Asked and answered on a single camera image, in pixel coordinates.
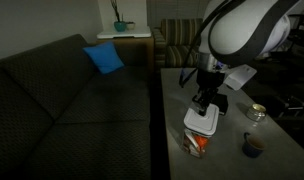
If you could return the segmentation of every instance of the sofa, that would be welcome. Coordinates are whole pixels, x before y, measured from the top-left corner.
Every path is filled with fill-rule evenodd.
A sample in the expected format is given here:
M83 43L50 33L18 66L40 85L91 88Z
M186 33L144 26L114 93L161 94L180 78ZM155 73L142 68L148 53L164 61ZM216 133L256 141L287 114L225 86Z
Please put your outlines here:
M152 29L154 36L155 72L161 68L182 67L202 18L162 19L160 27ZM187 67L196 67L200 38L188 57Z
M140 47L102 74L80 34L0 59L0 179L150 179Z

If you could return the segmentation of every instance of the blue cup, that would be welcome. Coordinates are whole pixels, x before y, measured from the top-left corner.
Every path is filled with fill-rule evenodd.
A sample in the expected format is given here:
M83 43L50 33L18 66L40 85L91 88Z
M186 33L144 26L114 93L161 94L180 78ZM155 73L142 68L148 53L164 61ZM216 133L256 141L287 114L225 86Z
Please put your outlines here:
M256 158L266 149L266 144L261 138L251 135L248 132L245 132L243 137L245 141L242 150L248 157Z
M123 32L126 29L126 22L124 22L124 21L120 21L120 22L115 21L114 22L114 28L118 32Z

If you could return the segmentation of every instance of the dark gray sofa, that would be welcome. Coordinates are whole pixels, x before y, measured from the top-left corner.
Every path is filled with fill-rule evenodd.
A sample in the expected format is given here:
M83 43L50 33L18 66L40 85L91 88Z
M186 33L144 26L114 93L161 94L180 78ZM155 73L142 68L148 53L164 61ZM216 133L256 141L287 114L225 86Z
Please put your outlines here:
M0 60L0 179L150 179L141 47L101 74L79 34Z

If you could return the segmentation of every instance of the striped chair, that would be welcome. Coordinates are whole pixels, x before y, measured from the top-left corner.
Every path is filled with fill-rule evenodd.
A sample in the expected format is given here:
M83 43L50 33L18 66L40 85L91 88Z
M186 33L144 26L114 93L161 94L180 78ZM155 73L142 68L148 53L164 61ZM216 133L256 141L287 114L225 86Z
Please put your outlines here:
M202 24L201 18L163 19L161 27L152 30L154 36L155 72L160 68L182 67L192 40ZM187 66L196 66L197 45L192 50Z

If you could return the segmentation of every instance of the blue pillow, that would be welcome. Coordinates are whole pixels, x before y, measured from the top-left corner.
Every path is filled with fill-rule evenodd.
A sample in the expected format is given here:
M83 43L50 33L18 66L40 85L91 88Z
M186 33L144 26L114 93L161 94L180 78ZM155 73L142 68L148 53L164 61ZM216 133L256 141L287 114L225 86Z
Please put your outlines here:
M110 73L124 66L112 41L94 47L85 47L83 50L90 56L102 74Z

